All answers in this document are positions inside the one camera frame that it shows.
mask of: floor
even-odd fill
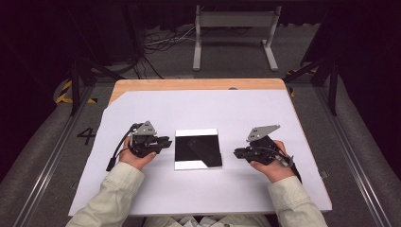
[[[187,40],[166,51],[147,54],[165,79],[283,78],[299,63],[319,25],[279,26],[272,44],[279,70],[271,72],[260,41],[262,29],[211,29],[202,33],[201,70],[192,70],[194,42]],[[124,67],[115,65],[112,70]],[[147,62],[135,70],[143,79],[157,79]],[[124,73],[137,79],[135,70]],[[305,75],[288,84],[294,108],[311,146],[333,203],[324,213],[329,226],[401,226],[401,183],[392,173],[340,81],[338,116],[327,109],[327,84],[315,88]],[[72,104],[60,103],[31,138],[0,185],[0,226],[64,226],[85,167],[103,110],[115,81],[98,76],[96,86],[81,87],[81,95],[95,98],[75,116]],[[129,217],[124,226],[139,226]]]

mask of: gray floor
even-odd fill
[[[278,72],[271,72],[269,69],[260,45],[265,32],[260,29],[251,29],[242,35],[227,30],[207,32],[202,38],[202,62],[199,72],[192,70],[192,41],[177,44],[166,52],[156,52],[147,57],[167,79],[282,78],[288,70],[299,68],[299,62],[317,27],[277,28],[272,50],[279,66]],[[146,75],[149,79],[156,78],[147,64],[146,71],[141,65],[137,68],[143,77]],[[136,78],[133,71],[124,76]],[[333,203],[333,210],[324,213],[327,224],[401,226],[401,217],[398,216],[401,201],[397,198],[401,193],[401,183],[382,157],[342,83],[340,82],[338,89],[338,116],[333,117],[327,113],[326,105],[322,103],[322,93],[326,93],[326,88],[313,88],[307,83],[309,78],[310,76],[304,76],[291,82],[289,86],[295,91],[292,101],[318,168],[330,175],[323,180]],[[94,142],[94,139],[91,139],[90,143],[85,145],[86,139],[77,135],[88,128],[97,131],[112,90],[111,81],[99,79],[99,83],[90,94],[90,97],[98,99],[98,103],[84,105],[69,133],[69,138],[62,146],[62,156],[57,168],[51,172],[48,182],[44,184],[43,194],[38,196],[37,203],[26,212],[29,214],[26,221],[19,223],[26,226],[64,226],[70,219],[67,213]],[[58,139],[65,133],[65,126],[71,122],[70,111],[71,104],[59,104],[56,111],[31,138],[9,175],[1,183],[0,226],[12,226],[18,218],[54,148],[60,145]],[[357,156],[367,182],[358,177],[347,159],[346,146],[339,136],[336,122],[343,129],[352,153]],[[363,186],[367,183],[375,192],[374,195],[362,193]],[[370,201],[378,201],[381,205],[379,208],[382,208],[386,217],[381,216],[377,219],[377,205],[369,205]],[[138,226],[141,220],[128,218],[124,226]]]

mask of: table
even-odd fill
[[[267,102],[266,108],[254,106]],[[281,128],[270,137],[283,140],[288,153],[295,156],[312,200],[323,211],[332,209],[280,79],[120,80],[110,103],[69,215],[96,193],[107,174],[105,168],[113,150],[130,124],[146,120],[151,121],[159,136],[169,136],[173,144],[144,168],[147,177],[134,199],[131,215],[274,213],[266,177],[233,155],[235,148],[247,146],[245,139],[252,127],[272,124],[280,124]],[[175,130],[210,127],[218,129],[223,167],[174,170]]]

